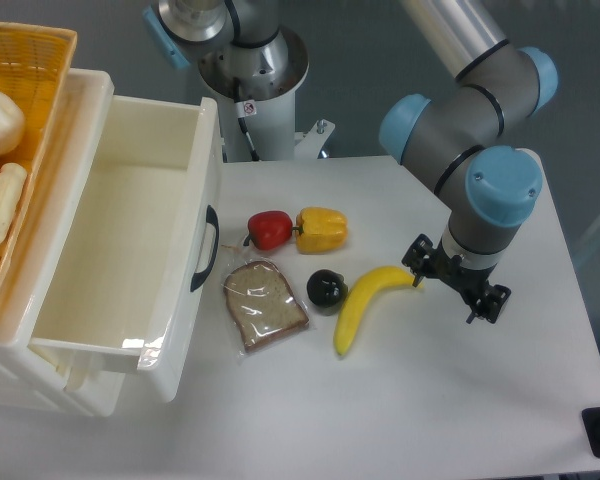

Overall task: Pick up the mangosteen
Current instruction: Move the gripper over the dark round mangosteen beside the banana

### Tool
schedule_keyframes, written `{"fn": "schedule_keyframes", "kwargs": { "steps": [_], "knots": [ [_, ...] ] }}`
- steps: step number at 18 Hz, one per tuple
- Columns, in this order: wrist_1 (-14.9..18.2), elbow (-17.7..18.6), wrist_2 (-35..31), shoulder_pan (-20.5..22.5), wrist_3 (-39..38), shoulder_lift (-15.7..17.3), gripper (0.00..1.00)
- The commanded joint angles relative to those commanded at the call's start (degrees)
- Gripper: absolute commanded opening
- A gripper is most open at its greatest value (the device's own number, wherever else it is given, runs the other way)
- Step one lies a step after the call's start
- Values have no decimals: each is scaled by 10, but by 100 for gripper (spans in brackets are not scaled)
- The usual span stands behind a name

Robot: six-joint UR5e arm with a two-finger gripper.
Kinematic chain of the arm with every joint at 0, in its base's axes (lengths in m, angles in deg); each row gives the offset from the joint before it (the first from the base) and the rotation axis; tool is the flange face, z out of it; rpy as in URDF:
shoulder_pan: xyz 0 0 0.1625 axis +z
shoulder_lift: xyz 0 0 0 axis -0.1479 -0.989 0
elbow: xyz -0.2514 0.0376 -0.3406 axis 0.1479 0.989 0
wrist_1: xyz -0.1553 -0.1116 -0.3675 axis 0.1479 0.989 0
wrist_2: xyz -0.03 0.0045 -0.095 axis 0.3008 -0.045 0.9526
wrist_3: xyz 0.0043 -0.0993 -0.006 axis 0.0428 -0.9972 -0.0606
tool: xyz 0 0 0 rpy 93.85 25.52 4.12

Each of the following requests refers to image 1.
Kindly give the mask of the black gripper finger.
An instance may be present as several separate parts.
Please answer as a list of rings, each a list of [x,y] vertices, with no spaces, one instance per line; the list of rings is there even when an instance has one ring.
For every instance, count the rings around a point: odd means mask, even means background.
[[[503,285],[487,285],[478,294],[471,294],[468,302],[471,313],[466,323],[471,324],[475,319],[483,319],[495,324],[510,296],[511,290]]]
[[[434,274],[434,246],[428,236],[420,234],[407,249],[401,261],[412,276],[413,287],[418,287],[424,278]]]

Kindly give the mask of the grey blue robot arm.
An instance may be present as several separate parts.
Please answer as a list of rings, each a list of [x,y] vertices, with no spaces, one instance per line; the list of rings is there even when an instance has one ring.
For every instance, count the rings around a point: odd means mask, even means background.
[[[476,1],[407,1],[404,9],[457,90],[440,103],[406,96],[380,125],[386,152],[450,210],[440,241],[418,237],[403,262],[417,279],[458,292],[472,318],[492,322],[510,291],[490,274],[542,188],[536,160],[499,138],[552,99],[557,70],[544,52],[513,47]],[[219,105],[230,161],[291,160],[308,148],[295,138],[308,54],[276,2],[156,1],[143,19],[172,66],[197,66]]]

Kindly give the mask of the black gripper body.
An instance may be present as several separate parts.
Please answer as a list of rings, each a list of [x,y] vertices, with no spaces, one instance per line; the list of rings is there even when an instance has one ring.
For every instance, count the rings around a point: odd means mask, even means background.
[[[423,278],[437,279],[460,294],[468,306],[479,306],[494,287],[489,283],[493,267],[472,270],[462,265],[459,255],[448,257],[441,245],[433,247],[429,238],[415,240],[415,286]]]

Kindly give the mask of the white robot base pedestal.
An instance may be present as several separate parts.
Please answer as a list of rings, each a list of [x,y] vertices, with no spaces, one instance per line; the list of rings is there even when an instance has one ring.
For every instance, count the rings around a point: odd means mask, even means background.
[[[198,62],[218,105],[227,162],[325,158],[335,124],[319,119],[296,130],[296,92],[309,71],[305,44],[281,26],[266,44],[229,44]]]

